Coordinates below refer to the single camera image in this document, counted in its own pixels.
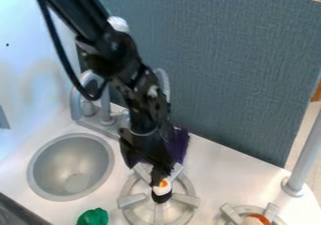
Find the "white countertop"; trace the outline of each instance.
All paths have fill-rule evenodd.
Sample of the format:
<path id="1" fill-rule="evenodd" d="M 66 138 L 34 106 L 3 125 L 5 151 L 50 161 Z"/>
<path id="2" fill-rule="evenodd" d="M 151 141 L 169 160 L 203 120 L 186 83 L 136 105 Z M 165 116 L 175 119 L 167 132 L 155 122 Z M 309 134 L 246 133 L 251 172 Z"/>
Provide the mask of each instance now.
<path id="1" fill-rule="evenodd" d="M 112 174 L 99 189 L 75 201 L 53 202 L 39 197 L 26 180 L 31 157 L 50 140 L 79 132 L 100 136 L 112 146 L 115 153 Z M 301 198 L 283 192 L 281 181 L 289 175 L 284 169 L 195 135 L 191 135 L 184 166 L 184 173 L 201 199 L 190 224 L 215 224 L 224 203 L 262 208 L 275 203 L 281 208 L 279 217 L 288 225 L 321 224 L 321 210 L 309 188 Z M 117 209 L 116 198 L 131 173 L 122 160 L 117 141 L 76 125 L 69 111 L 63 111 L 0 163 L 0 192 L 52 224 L 75 224 L 86 210 L 101 207 L 108 211 L 110 224 L 122 225 L 127 222 Z"/>

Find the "purple bristles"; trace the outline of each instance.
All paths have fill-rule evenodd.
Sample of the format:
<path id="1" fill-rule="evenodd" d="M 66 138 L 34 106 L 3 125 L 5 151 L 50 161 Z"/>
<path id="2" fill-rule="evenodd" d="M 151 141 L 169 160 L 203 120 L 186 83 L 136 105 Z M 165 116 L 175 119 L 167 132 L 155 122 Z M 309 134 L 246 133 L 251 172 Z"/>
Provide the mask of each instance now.
<path id="1" fill-rule="evenodd" d="M 172 128 L 169 133 L 169 142 L 165 144 L 167 152 L 174 163 L 183 164 L 189 145 L 189 132 L 183 128 Z"/>

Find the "white pole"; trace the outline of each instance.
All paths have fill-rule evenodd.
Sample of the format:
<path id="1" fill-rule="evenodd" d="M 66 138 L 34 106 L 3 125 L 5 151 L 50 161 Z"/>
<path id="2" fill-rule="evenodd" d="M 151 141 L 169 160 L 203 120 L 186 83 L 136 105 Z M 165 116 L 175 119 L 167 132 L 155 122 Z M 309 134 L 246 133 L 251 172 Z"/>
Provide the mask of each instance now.
<path id="1" fill-rule="evenodd" d="M 307 175 L 313 166 L 321 148 L 321 110 L 316 117 L 313 128 L 309 134 L 301 154 L 299 155 L 297 164 L 283 188 L 287 193 L 293 196 L 301 196 L 302 188 Z"/>

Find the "white wall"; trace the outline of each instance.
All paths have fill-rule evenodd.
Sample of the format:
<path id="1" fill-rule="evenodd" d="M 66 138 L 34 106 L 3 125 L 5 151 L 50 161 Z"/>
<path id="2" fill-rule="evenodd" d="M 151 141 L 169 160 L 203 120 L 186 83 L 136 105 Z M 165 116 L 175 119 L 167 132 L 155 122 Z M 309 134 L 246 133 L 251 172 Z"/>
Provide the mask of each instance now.
<path id="1" fill-rule="evenodd" d="M 72 33 L 53 17 L 69 61 L 78 67 Z M 0 160 L 66 108 L 70 87 L 36 1 L 0 0 L 0 105 L 11 126 L 0 129 Z"/>

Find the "gray wall panel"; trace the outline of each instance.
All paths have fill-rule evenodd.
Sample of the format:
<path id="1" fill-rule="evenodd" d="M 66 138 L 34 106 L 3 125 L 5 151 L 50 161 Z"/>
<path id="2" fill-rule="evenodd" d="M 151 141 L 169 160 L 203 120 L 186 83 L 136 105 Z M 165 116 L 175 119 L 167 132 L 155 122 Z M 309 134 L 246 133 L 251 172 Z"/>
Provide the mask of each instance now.
<path id="1" fill-rule="evenodd" d="M 321 3 L 102 0 L 172 82 L 173 120 L 283 166 L 321 67 Z"/>

